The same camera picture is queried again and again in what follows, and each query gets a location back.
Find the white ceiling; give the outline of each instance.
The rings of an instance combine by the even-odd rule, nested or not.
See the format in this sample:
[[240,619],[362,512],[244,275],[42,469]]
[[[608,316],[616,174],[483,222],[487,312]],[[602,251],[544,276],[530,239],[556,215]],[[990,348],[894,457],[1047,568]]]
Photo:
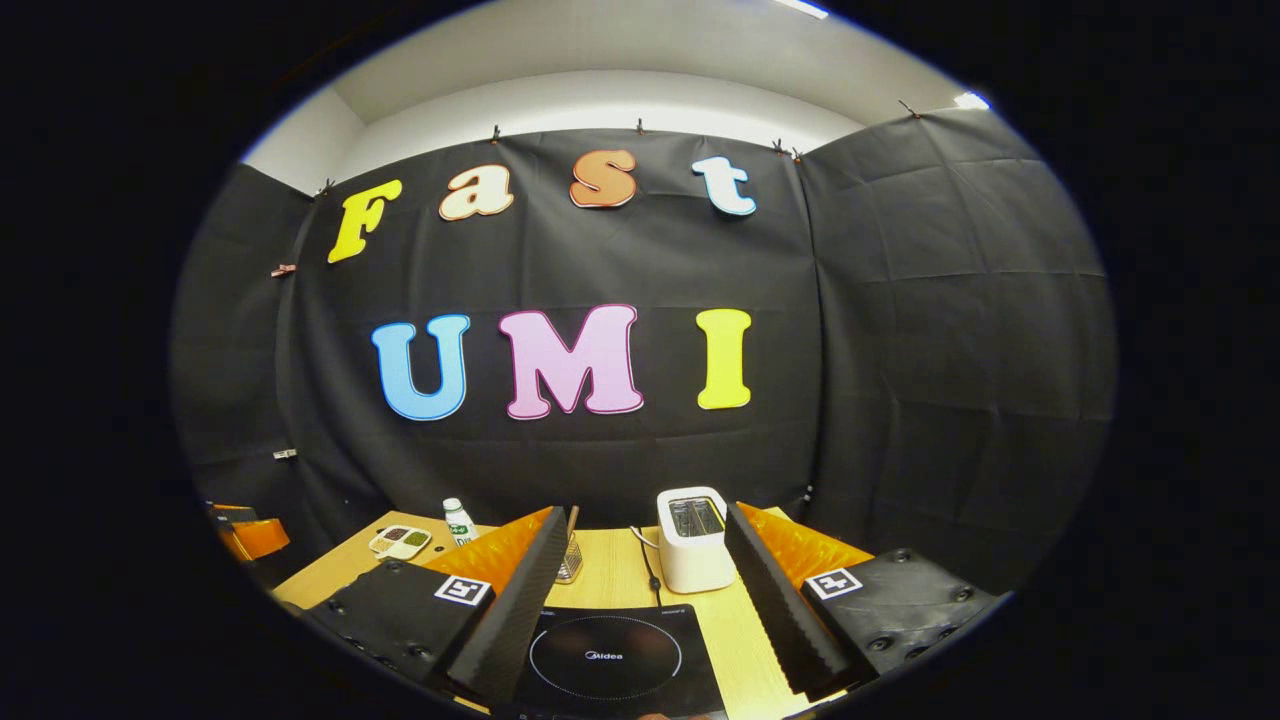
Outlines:
[[878,36],[773,0],[498,0],[334,83],[366,123],[471,87],[570,70],[659,70],[755,86],[860,123],[954,106],[954,81]]

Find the white wall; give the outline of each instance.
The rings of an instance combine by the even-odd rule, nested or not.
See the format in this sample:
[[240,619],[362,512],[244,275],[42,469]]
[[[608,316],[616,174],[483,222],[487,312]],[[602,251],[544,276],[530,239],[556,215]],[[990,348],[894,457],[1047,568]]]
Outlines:
[[271,128],[242,161],[306,195],[315,195],[324,187],[325,178],[339,179],[334,172],[364,129],[364,120],[326,87]]
[[680,73],[581,70],[518,78],[436,97],[371,123],[334,179],[394,160],[502,135],[575,128],[634,128],[731,137],[801,152],[856,132],[849,118],[746,85]]

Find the table surface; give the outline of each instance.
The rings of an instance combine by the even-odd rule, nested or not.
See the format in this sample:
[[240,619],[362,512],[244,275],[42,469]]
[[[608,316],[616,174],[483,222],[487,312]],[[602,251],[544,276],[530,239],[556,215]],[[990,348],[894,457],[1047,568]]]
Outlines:
[[[781,510],[768,510],[786,516]],[[425,565],[431,559],[453,550],[453,538],[444,520],[392,511],[346,542],[319,557],[275,588],[276,598],[310,609],[326,600],[339,588],[351,583],[361,573],[372,570],[378,561],[369,550],[369,541],[380,528],[412,525],[431,533],[431,542],[410,560]],[[479,525],[484,536],[493,527]],[[641,528],[653,543],[658,542],[658,528]],[[575,530],[573,539],[582,551],[582,566],[571,584],[552,585],[545,605],[549,607],[623,609],[654,607],[649,574],[640,555],[640,541],[627,528],[608,530]],[[795,694],[787,687],[786,676],[769,644],[764,626],[755,614],[741,578],[718,591],[678,594],[667,589],[662,574],[658,550],[645,546],[654,574],[663,580],[663,605],[687,603],[698,612],[698,623],[710,655],[712,669],[724,698],[724,711],[731,720],[778,720],[817,705]],[[818,702],[840,697],[836,693]],[[470,702],[458,701],[476,710],[486,711]]]

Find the ceiling light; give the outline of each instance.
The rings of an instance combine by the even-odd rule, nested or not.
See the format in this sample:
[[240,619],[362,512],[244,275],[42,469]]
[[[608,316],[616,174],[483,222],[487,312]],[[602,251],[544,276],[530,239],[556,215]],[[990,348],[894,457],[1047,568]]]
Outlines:
[[968,108],[970,110],[989,110],[991,105],[982,97],[978,97],[973,92],[965,92],[960,97],[956,97],[956,105],[961,108]]
[[806,15],[813,15],[813,17],[818,18],[819,20],[822,18],[826,18],[827,14],[828,14],[827,10],[823,10],[822,8],[818,8],[817,5],[810,5],[808,3],[801,3],[800,0],[774,0],[774,3],[781,3],[781,4],[786,5],[787,8],[791,8],[794,10],[800,10],[801,13],[805,13]]

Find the blue letter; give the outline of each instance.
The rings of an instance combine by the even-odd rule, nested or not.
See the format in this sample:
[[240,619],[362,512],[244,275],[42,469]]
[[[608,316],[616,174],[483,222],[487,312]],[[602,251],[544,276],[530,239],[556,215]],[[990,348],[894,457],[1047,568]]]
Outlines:
[[746,170],[728,164],[728,158],[716,156],[694,163],[694,172],[707,179],[707,195],[712,204],[730,215],[750,215],[755,200],[737,193],[737,182],[746,182]]
[[433,395],[422,395],[413,387],[413,374],[408,365],[408,341],[413,340],[413,325],[392,323],[374,331],[383,395],[392,410],[410,420],[439,420],[462,407],[462,400],[467,396],[462,333],[470,327],[471,320],[466,315],[440,315],[426,324],[426,332],[435,337],[440,352],[440,389]]

